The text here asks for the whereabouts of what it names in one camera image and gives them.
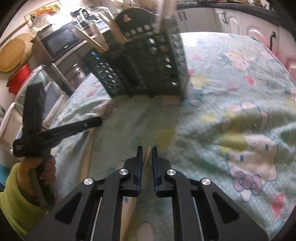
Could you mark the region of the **yellow green sleeve forearm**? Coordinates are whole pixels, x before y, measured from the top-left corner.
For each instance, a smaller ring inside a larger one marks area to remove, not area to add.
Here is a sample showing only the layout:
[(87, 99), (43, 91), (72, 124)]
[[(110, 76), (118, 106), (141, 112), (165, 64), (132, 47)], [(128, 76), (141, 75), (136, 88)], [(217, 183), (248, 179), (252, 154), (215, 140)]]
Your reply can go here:
[(46, 215), (48, 207), (34, 205), (21, 194), (16, 181), (20, 163), (15, 164), (1, 192), (1, 240), (25, 240), (28, 232)]

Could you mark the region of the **person right hand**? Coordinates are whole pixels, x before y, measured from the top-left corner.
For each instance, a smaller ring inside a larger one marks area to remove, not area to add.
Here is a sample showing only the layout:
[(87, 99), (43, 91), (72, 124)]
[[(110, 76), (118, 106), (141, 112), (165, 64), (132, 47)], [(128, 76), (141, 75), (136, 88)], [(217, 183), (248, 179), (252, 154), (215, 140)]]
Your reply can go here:
[(154, 241), (154, 227), (150, 222), (143, 222), (137, 230), (137, 241)]

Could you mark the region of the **person left hand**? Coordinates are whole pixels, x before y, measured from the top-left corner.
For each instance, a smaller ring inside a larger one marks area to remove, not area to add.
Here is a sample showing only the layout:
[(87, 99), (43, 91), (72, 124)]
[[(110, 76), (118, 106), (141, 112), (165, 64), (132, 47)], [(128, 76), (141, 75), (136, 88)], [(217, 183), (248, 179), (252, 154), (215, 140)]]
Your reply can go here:
[(31, 204), (54, 204), (51, 185), (56, 181), (55, 164), (56, 160), (52, 155), (46, 161), (41, 157), (26, 157), (19, 163), (16, 183), (22, 196)]

